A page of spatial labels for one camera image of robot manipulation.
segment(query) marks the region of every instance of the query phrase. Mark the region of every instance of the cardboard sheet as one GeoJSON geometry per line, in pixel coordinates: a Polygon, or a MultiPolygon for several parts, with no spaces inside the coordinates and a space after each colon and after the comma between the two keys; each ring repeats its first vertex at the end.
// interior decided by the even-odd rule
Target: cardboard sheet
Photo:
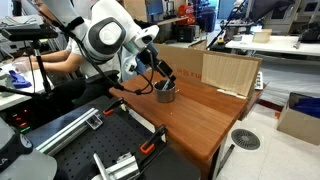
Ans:
{"type": "Polygon", "coordinates": [[[201,81],[248,97],[260,63],[257,59],[205,54],[201,81]]]}
{"type": "Polygon", "coordinates": [[[175,74],[250,97],[262,59],[155,44],[175,74]]]}

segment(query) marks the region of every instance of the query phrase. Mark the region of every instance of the wooden tabletop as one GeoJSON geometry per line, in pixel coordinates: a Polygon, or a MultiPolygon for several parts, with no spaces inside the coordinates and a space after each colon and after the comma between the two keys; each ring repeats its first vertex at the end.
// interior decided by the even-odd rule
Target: wooden tabletop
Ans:
{"type": "MultiPolygon", "coordinates": [[[[158,73],[153,82],[163,80],[158,73]]],[[[155,91],[149,95],[110,89],[116,97],[123,97],[128,106],[156,127],[165,124],[168,135],[188,152],[208,161],[219,147],[223,138],[241,115],[247,100],[220,92],[201,82],[177,76],[176,99],[170,103],[156,100],[155,91]]],[[[146,81],[137,76],[122,84],[128,89],[143,88],[146,81]]]]}

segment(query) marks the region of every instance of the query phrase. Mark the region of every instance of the metal bracket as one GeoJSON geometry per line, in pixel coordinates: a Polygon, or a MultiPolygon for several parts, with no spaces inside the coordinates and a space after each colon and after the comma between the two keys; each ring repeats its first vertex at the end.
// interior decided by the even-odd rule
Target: metal bracket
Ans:
{"type": "Polygon", "coordinates": [[[101,174],[95,176],[92,180],[130,180],[140,174],[136,158],[131,153],[120,156],[117,164],[108,169],[104,168],[97,154],[94,154],[94,159],[101,174]]]}
{"type": "Polygon", "coordinates": [[[97,130],[103,124],[100,117],[101,117],[100,114],[95,114],[86,122],[93,130],[97,130]]]}
{"type": "Polygon", "coordinates": [[[68,126],[61,129],[48,140],[40,144],[36,149],[44,154],[54,156],[61,149],[63,149],[65,146],[67,146],[70,142],[72,142],[75,138],[77,138],[80,134],[82,134],[85,130],[88,129],[86,122],[88,122],[88,120],[92,117],[94,117],[94,123],[92,123],[92,126],[90,124],[89,125],[93,129],[97,129],[98,127],[100,127],[102,122],[99,122],[99,118],[95,116],[97,113],[97,109],[91,108],[83,115],[81,115],[79,118],[70,123],[68,126]]]}

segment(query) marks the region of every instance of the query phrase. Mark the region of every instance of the table leg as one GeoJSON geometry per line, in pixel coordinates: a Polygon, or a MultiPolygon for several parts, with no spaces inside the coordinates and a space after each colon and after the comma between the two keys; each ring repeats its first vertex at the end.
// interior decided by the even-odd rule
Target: table leg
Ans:
{"type": "Polygon", "coordinates": [[[223,150],[224,146],[226,144],[227,136],[225,136],[219,146],[219,148],[216,150],[216,152],[212,156],[211,166],[210,166],[210,172],[209,172],[209,178],[215,180],[218,176],[218,171],[220,168],[220,163],[223,158],[223,150]]]}
{"type": "Polygon", "coordinates": [[[235,27],[230,27],[230,34],[229,34],[229,38],[230,38],[230,40],[233,40],[233,36],[234,36],[234,31],[235,31],[235,27]]]}

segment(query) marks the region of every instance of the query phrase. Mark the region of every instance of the clamp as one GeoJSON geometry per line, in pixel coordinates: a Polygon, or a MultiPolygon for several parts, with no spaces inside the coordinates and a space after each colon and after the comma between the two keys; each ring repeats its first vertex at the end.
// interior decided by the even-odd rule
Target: clamp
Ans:
{"type": "Polygon", "coordinates": [[[103,110],[103,114],[108,116],[114,112],[114,108],[119,107],[127,102],[123,98],[119,98],[117,101],[113,102],[107,109],[103,110]]]}
{"type": "Polygon", "coordinates": [[[152,136],[140,146],[140,151],[144,155],[149,155],[155,149],[155,141],[158,140],[157,137],[161,137],[167,132],[166,126],[163,124],[161,125],[153,134],[152,136]]]}

